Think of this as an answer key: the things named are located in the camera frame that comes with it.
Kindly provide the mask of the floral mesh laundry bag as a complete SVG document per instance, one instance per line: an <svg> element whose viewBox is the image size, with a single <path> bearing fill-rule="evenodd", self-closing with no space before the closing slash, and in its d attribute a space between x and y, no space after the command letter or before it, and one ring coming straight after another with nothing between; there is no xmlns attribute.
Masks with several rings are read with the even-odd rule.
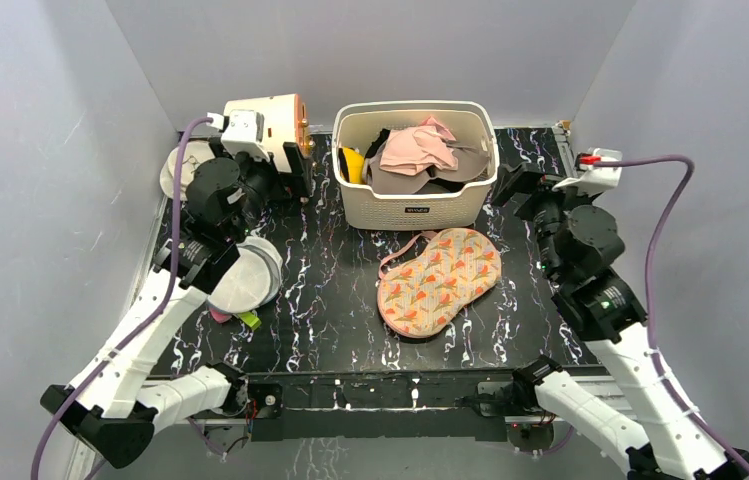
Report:
<svg viewBox="0 0 749 480"><path fill-rule="evenodd" d="M380 261L378 310L396 334L427 339L501 276L501 254L485 235L468 228L423 231Z"/></svg>

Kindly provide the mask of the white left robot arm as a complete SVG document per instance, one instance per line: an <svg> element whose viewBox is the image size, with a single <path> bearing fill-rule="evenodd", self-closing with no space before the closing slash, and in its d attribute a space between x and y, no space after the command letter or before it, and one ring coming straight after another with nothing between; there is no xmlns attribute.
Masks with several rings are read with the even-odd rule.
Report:
<svg viewBox="0 0 749 480"><path fill-rule="evenodd" d="M278 155L201 140L174 149L160 172L165 195L184 199L172 213L170 238L112 335L69 383L48 387L41 405L115 468L195 414L249 411L249 380L237 367L210 363L153 387L146 379L198 311L258 326L257 309L280 290L283 259L252 226L266 206L310 197L312 173L295 142Z"/></svg>

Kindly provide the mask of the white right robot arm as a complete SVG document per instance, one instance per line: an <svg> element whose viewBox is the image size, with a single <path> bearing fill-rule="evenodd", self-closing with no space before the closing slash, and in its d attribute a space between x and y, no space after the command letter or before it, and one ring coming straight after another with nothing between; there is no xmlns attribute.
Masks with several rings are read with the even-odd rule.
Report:
<svg viewBox="0 0 749 480"><path fill-rule="evenodd" d="M534 164L507 168L497 206L521 194L541 269L565 323L602 363L629 405L622 413L542 356L513 374L515 405L568 422L628 479L747 479L749 452L719 438L698 413L655 341L647 310L614 271L625 245L615 218L595 199L618 183L621 166L597 156L577 178Z"/></svg>

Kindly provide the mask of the white round mesh laundry bag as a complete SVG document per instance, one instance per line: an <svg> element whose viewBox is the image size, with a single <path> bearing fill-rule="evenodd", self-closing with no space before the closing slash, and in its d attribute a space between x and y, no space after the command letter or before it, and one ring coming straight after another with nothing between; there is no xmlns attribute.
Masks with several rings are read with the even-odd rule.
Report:
<svg viewBox="0 0 749 480"><path fill-rule="evenodd" d="M283 257L268 240L248 236L237 244L239 259L208 296L208 305L225 315L250 312L273 300L279 292Z"/></svg>

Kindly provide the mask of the white perforated laundry basket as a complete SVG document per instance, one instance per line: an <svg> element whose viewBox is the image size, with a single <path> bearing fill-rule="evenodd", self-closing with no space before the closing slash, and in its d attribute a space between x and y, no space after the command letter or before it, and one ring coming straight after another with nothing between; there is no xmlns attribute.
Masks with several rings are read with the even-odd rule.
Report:
<svg viewBox="0 0 749 480"><path fill-rule="evenodd" d="M342 177L343 147L363 150L381 130L416 126L428 117L487 157L485 170L455 193L380 194ZM355 103L338 111L332 131L332 172L347 223L362 230L438 230L472 224L497 180L498 143L486 109L472 101L403 100Z"/></svg>

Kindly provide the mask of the pink bra in basket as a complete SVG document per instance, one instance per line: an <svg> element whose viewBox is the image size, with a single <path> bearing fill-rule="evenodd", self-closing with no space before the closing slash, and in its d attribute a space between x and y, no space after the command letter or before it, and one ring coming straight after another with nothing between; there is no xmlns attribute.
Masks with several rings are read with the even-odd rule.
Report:
<svg viewBox="0 0 749 480"><path fill-rule="evenodd" d="M383 147L380 169L388 173L416 176L429 168L454 171L458 168L450 142L451 131L428 117L420 125L392 130Z"/></svg>

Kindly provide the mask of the cream and orange mini washer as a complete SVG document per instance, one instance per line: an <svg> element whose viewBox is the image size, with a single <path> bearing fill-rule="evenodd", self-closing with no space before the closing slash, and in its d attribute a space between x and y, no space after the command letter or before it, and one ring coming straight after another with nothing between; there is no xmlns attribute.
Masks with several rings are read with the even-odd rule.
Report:
<svg viewBox="0 0 749 480"><path fill-rule="evenodd" d="M308 119L305 112L305 104L297 94L284 94L269 97L259 97L243 100L232 100L226 103L223 109L223 123L221 135L227 126L226 116L233 109L248 109L260 112L264 116L264 130L262 145L268 155L272 155L281 172L289 172L290 168L283 153L284 142L297 143L303 154L310 157L313 145L308 133ZM246 153L239 153L237 160L257 160Z"/></svg>

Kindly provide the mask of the yellow garment in basket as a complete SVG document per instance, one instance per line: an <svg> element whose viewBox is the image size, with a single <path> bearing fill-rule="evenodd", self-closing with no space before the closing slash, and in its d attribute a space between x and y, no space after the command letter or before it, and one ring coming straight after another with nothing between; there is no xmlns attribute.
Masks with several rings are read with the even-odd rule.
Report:
<svg viewBox="0 0 749 480"><path fill-rule="evenodd" d="M341 147L338 150L341 177L351 184L362 185L364 181L365 158L353 148Z"/></svg>

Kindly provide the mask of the green and pink tags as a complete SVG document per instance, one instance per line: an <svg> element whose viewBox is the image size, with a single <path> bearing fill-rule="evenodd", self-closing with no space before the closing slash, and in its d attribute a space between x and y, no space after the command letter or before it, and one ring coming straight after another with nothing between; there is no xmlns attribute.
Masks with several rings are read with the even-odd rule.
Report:
<svg viewBox="0 0 749 480"><path fill-rule="evenodd" d="M210 308L209 313L211 318L219 324L230 323L236 320L243 323L251 330L258 329L262 324L261 319L256 315L254 311L230 314Z"/></svg>

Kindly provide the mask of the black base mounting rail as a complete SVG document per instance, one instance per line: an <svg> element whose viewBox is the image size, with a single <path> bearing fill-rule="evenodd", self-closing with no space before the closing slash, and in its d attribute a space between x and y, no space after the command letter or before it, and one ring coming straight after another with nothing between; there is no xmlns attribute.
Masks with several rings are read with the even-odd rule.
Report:
<svg viewBox="0 0 749 480"><path fill-rule="evenodd" d="M504 442L530 424L561 420L533 407L513 369L254 375L255 442L306 438L473 438Z"/></svg>

